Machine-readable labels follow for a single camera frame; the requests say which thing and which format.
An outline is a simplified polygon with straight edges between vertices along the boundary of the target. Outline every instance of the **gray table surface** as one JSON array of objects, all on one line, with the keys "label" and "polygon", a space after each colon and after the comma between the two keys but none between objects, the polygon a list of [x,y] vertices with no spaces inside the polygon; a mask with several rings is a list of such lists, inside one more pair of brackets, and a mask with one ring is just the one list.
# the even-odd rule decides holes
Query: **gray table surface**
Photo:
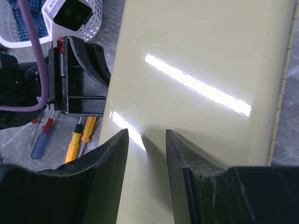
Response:
[{"label": "gray table surface", "polygon": [[[110,71],[113,69],[124,4],[125,0],[104,0],[102,27],[92,40],[104,47]],[[49,44],[43,45],[45,55],[49,47]],[[12,49],[9,54],[16,56],[20,63],[35,60],[31,48]],[[3,163],[18,164],[31,170],[57,168],[63,164],[72,131],[78,121],[78,117],[75,116],[57,113],[53,135],[43,158],[33,160],[30,157],[33,144],[41,132],[42,125],[50,115],[51,112],[46,112],[43,119],[40,119],[28,146],[25,146],[25,141],[30,124],[0,131],[0,154],[4,158]],[[102,119],[99,119],[86,152],[97,147],[101,123]],[[299,27],[296,30],[292,49],[272,164],[299,165]]]}]

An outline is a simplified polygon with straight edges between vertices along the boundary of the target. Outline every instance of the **screwdriver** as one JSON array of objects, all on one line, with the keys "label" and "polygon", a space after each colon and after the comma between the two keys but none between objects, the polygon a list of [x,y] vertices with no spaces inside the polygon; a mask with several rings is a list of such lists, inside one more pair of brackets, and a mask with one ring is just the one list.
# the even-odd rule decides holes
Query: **screwdriver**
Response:
[{"label": "screwdriver", "polygon": [[37,141],[33,147],[31,158],[34,160],[40,159],[43,156],[43,153],[47,147],[48,141],[49,141],[49,135],[52,130],[52,124],[53,124],[53,117],[54,117],[55,111],[53,111],[51,118],[47,120],[47,123],[45,126],[43,126],[42,133],[38,136]]},{"label": "screwdriver", "polygon": [[84,152],[85,152],[86,147],[87,147],[87,143],[89,142],[90,136],[93,132],[93,128],[94,128],[96,120],[97,120],[97,117],[88,117],[87,118],[87,122],[86,122],[86,125],[84,127],[83,135],[82,135],[82,138],[81,138],[81,140],[83,141],[83,144],[82,144],[82,148],[79,152],[78,157],[81,157],[82,155],[84,155]]},{"label": "screwdriver", "polygon": [[79,142],[80,142],[80,137],[82,135],[82,117],[80,117],[79,123],[76,124],[75,130],[73,132],[73,136],[71,138],[71,142],[69,144],[69,148],[66,153],[65,157],[65,163],[68,163],[70,161],[73,161],[76,158],[78,148],[79,148]]},{"label": "screwdriver", "polygon": [[28,145],[28,142],[29,142],[29,139],[30,139],[30,136],[32,134],[32,130],[33,130],[33,127],[34,125],[37,123],[38,121],[38,118],[39,118],[39,115],[33,120],[31,121],[32,125],[31,125],[31,129],[30,129],[30,132],[29,132],[29,135],[28,135],[28,138],[27,138],[27,141],[26,141],[26,145]]}]

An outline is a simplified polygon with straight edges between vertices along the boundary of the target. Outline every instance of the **plastic basket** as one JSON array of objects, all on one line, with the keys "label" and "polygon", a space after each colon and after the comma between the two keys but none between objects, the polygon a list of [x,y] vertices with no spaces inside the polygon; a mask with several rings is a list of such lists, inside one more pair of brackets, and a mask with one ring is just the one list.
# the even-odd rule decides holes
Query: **plastic basket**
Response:
[{"label": "plastic basket", "polygon": [[[102,0],[86,0],[93,9],[93,16],[86,25],[83,25],[78,31],[72,31],[56,25],[56,28],[47,26],[49,36],[40,38],[41,44],[57,39],[57,36],[73,35],[89,41],[98,33],[102,24]],[[20,41],[19,33],[15,24],[12,9],[6,0],[0,0],[0,44],[4,47],[26,48],[31,47],[31,41]]]}]

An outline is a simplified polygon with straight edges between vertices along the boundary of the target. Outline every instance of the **blue screwdriver handle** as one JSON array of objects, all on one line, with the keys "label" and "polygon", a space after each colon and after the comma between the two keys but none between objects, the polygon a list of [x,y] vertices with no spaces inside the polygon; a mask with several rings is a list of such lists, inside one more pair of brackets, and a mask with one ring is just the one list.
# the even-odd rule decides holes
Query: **blue screwdriver handle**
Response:
[{"label": "blue screwdriver handle", "polygon": [[43,156],[43,153],[49,141],[50,132],[51,132],[51,128],[46,128],[45,126],[43,126],[43,132],[38,136],[37,141],[33,147],[31,153],[32,159],[38,160]]}]

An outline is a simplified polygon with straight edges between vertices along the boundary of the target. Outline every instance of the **yellow screwdriver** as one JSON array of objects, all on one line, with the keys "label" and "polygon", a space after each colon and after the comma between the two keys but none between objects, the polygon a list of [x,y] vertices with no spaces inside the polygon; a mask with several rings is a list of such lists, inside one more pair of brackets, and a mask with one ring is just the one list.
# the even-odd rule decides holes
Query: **yellow screwdriver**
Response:
[{"label": "yellow screwdriver", "polygon": [[81,138],[81,140],[83,141],[83,144],[82,144],[82,148],[79,152],[78,157],[84,155],[87,143],[90,140],[90,136],[93,132],[93,128],[94,128],[96,120],[97,120],[97,117],[88,117],[87,118],[87,122],[86,122],[86,125],[84,127],[83,135],[82,135],[82,138]]},{"label": "yellow screwdriver", "polygon": [[79,123],[76,124],[76,128],[73,132],[73,136],[71,138],[71,142],[69,144],[69,148],[66,153],[66,157],[64,161],[65,163],[76,159],[76,155],[79,148],[80,137],[82,135],[82,129],[83,129],[81,122],[82,122],[82,117],[80,117]]}]

